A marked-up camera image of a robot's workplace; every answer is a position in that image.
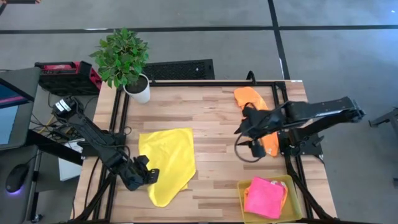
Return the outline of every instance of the computer mouse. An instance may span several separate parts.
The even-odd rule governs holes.
[[[28,171],[28,164],[18,164],[12,168],[6,180],[6,190],[10,193],[19,190],[25,182],[25,177]]]

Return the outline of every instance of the potted plant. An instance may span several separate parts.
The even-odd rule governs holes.
[[[99,50],[90,57],[98,64],[98,73],[112,88],[123,86],[124,91],[139,103],[150,99],[149,80],[142,74],[148,59],[147,43],[126,28],[114,30],[106,40],[99,41]]]

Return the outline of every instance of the yellow plastic bin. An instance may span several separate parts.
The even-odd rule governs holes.
[[[291,222],[296,221],[303,218],[303,214],[300,209],[299,200],[297,198],[297,194],[295,191],[293,179],[289,175],[283,175],[279,177],[264,177],[267,180],[277,180],[285,182],[288,188],[288,194],[286,198],[286,202],[284,207],[282,208],[282,213],[280,214],[279,219],[268,219],[262,217],[260,215],[256,215],[249,212],[244,212],[244,189],[248,188],[251,185],[251,180],[244,180],[238,182],[238,190],[239,190],[239,200],[241,201],[241,210],[243,221],[245,223],[278,223],[278,222]]]

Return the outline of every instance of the wooden table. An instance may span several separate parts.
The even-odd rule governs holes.
[[[307,101],[302,82],[286,81],[289,100]],[[132,128],[127,145],[132,156],[138,156],[139,133],[173,128],[193,128],[197,172],[165,208],[157,208],[149,200],[146,187],[128,191],[118,178],[111,222],[241,222],[236,184],[254,176],[272,177],[285,175],[284,158],[266,156],[249,164],[240,161],[233,152],[241,110],[237,107],[233,90],[226,87],[151,87],[151,100],[145,105],[129,101],[126,126]],[[274,108],[271,87],[254,89],[263,97],[269,109]],[[103,85],[96,108],[94,122],[102,129],[109,128],[116,90]],[[121,117],[123,95],[118,109],[116,129]],[[249,149],[239,149],[243,156],[251,158]],[[88,158],[83,169],[75,197],[76,214],[83,210],[88,179],[96,158]],[[313,156],[302,156],[303,168],[309,191],[331,216],[336,216],[328,179],[323,164]],[[100,178],[101,166],[97,166],[89,201],[94,196]],[[107,193],[101,204],[100,218],[104,217]]]

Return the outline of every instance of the pink cloth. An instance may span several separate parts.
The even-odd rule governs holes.
[[[268,180],[255,177],[251,182],[244,210],[266,218],[277,219],[281,212],[284,190],[280,184],[272,184]]]

